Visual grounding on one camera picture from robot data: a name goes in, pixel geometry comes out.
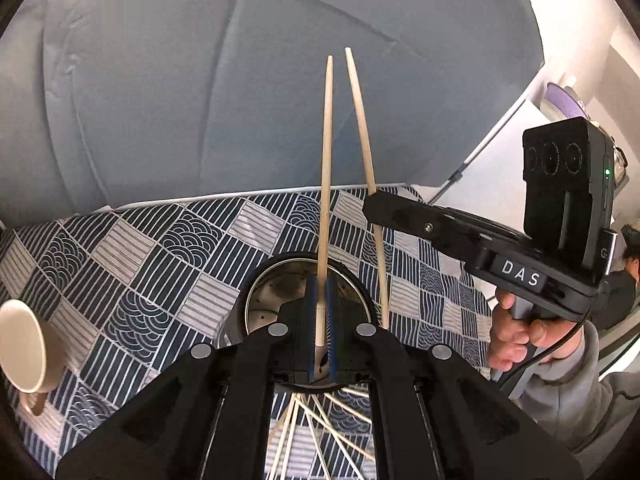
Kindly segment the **person's right hand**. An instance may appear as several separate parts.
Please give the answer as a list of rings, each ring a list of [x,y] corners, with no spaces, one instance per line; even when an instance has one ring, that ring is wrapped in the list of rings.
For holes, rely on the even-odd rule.
[[[492,326],[488,350],[488,364],[494,370],[507,372],[514,364],[527,359],[527,345],[551,348],[566,336],[574,323],[557,320],[535,320],[527,323],[516,320],[511,309],[516,297],[510,292],[496,290],[498,306],[492,311]]]

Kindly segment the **grey sleeve right forearm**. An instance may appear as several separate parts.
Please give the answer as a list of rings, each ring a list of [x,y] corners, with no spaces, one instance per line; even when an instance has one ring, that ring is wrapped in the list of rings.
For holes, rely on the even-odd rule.
[[[522,410],[579,454],[612,450],[639,409],[639,374],[599,377],[599,336],[591,323],[570,356],[537,367],[520,397]]]

